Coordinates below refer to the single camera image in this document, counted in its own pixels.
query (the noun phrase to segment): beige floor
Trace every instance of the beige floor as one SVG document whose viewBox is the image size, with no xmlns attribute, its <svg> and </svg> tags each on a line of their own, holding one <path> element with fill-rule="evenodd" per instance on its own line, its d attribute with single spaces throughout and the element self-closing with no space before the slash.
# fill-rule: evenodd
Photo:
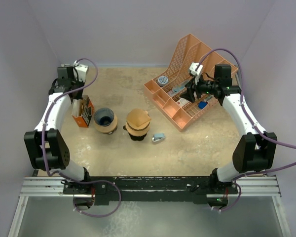
<svg viewBox="0 0 296 237">
<path fill-rule="evenodd" d="M 95 109 L 108 107 L 118 117 L 118 129 L 112 135 L 79 128 L 66 114 L 61 130 L 71 159 L 86 167 L 92 176 L 188 176 L 209 175 L 231 161 L 239 136 L 229 114 L 216 104 L 186 131 L 178 132 L 165 116 L 145 97 L 143 85 L 165 68 L 100 68 L 97 80 L 84 94 Z M 87 81 L 94 70 L 90 70 Z M 142 142 L 129 138 L 122 127 L 133 108 L 148 110 L 151 129 Z M 164 133 L 158 144 L 154 133 Z"/>
</svg>

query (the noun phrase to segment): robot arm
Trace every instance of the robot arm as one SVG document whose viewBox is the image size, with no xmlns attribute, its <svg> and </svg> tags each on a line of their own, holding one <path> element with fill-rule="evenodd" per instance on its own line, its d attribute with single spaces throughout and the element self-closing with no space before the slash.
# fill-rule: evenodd
<svg viewBox="0 0 296 237">
<path fill-rule="evenodd" d="M 41 132 L 44 118 L 50 109 L 50 105 L 54 103 L 55 98 L 63 93 L 83 87 L 87 71 L 88 67 L 85 65 L 77 65 L 75 67 L 63 66 L 57 69 L 58 78 L 54 80 L 49 90 L 48 105 L 44 115 L 34 131 L 26 132 L 24 135 L 25 145 L 34 169 L 45 170 L 41 148 Z M 66 111 L 74 99 L 81 99 L 82 92 L 80 90 L 76 93 L 65 95 L 56 102 L 49 113 L 45 130 L 46 156 L 51 172 L 58 170 L 67 177 L 79 181 L 84 180 L 88 173 L 85 168 L 70 160 L 70 152 L 60 134 L 60 129 Z"/>
<path fill-rule="evenodd" d="M 261 138 L 251 125 L 250 121 L 241 108 L 241 89 L 232 85 L 231 66 L 225 64 L 215 65 L 214 80 L 204 80 L 202 76 L 202 65 L 196 71 L 198 63 L 192 63 L 190 75 L 193 77 L 186 85 L 186 92 L 180 97 L 190 102 L 195 102 L 195 95 L 200 98 L 202 94 L 212 94 L 218 99 L 221 106 L 230 114 L 234 121 L 240 141 L 233 153 L 232 162 L 215 169 L 213 172 L 220 182 L 230 182 L 240 173 L 247 171 L 261 171 L 271 168 L 275 154 L 276 144 Z M 277 140 L 274 133 L 268 133 L 258 123 L 243 98 L 246 111 L 253 119 L 254 124 L 265 136 Z"/>
</svg>

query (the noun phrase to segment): blue object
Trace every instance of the blue object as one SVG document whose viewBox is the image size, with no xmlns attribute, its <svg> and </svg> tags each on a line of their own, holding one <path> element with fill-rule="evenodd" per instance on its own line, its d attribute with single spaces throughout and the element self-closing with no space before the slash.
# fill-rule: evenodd
<svg viewBox="0 0 296 237">
<path fill-rule="evenodd" d="M 163 87 L 164 85 L 166 85 L 169 82 L 168 78 L 166 76 L 160 76 L 157 80 L 157 84 L 160 87 Z"/>
<path fill-rule="evenodd" d="M 187 83 L 188 83 L 188 80 L 185 80 L 185 81 L 181 82 L 179 85 L 176 85 L 175 87 L 173 87 L 173 88 L 172 88 L 172 91 L 173 91 L 174 93 L 178 93 L 178 92 L 180 92 L 181 90 L 184 89 L 184 86 L 185 86 L 185 84 L 187 84 Z"/>
<path fill-rule="evenodd" d="M 94 121 L 97 125 L 106 127 L 114 120 L 114 112 L 109 108 L 100 108 L 94 114 Z"/>
<path fill-rule="evenodd" d="M 153 137 L 152 137 L 152 141 L 153 141 L 153 142 L 158 142 L 158 141 L 161 141 L 161 140 L 163 140 L 163 139 L 165 139 L 165 138 L 166 138 L 166 137 L 164 136 L 163 133 L 156 133 L 156 134 L 153 135 Z"/>
<path fill-rule="evenodd" d="M 208 104 L 207 102 L 201 101 L 201 102 L 199 102 L 198 107 L 202 110 L 203 108 L 205 108 L 207 106 L 207 104 Z"/>
</svg>

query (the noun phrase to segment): white wall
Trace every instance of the white wall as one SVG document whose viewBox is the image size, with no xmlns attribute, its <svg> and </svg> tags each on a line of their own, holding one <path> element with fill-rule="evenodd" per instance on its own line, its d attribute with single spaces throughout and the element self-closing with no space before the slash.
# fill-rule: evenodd
<svg viewBox="0 0 296 237">
<path fill-rule="evenodd" d="M 274 0 L 29 0 L 62 63 L 168 65 L 192 33 L 241 59 Z"/>
<path fill-rule="evenodd" d="M 278 140 L 296 144 L 296 0 L 277 0 L 242 60 L 245 95 L 256 118 Z M 277 146 L 273 167 L 296 161 Z M 296 236 L 296 166 L 277 173 Z"/>
<path fill-rule="evenodd" d="M 33 172 L 23 135 L 40 120 L 58 65 L 27 1 L 0 0 L 0 237 Z"/>
</svg>

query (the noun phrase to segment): orange plastic tray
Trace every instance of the orange plastic tray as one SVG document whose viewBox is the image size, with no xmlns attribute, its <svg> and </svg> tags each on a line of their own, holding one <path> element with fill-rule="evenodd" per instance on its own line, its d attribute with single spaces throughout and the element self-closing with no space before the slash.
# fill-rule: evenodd
<svg viewBox="0 0 296 237">
<path fill-rule="evenodd" d="M 188 102 L 180 107 L 177 101 L 180 99 L 180 94 L 186 91 L 186 88 L 175 95 L 170 96 L 168 94 L 174 86 L 191 78 L 188 74 L 191 63 L 199 62 L 200 59 L 211 50 L 210 47 L 192 34 L 183 37 L 178 42 L 167 70 L 144 85 L 145 95 L 179 131 L 186 129 L 217 103 L 217 99 L 212 98 L 208 101 L 208 105 L 205 108 L 198 108 L 199 102 L 208 96 L 204 95 L 195 103 Z M 232 77 L 238 71 L 234 65 L 221 57 L 218 53 L 213 52 L 203 62 L 203 72 L 213 77 L 216 64 L 230 64 Z M 169 80 L 168 84 L 164 87 L 160 87 L 156 83 L 160 76 L 166 76 Z"/>
</svg>

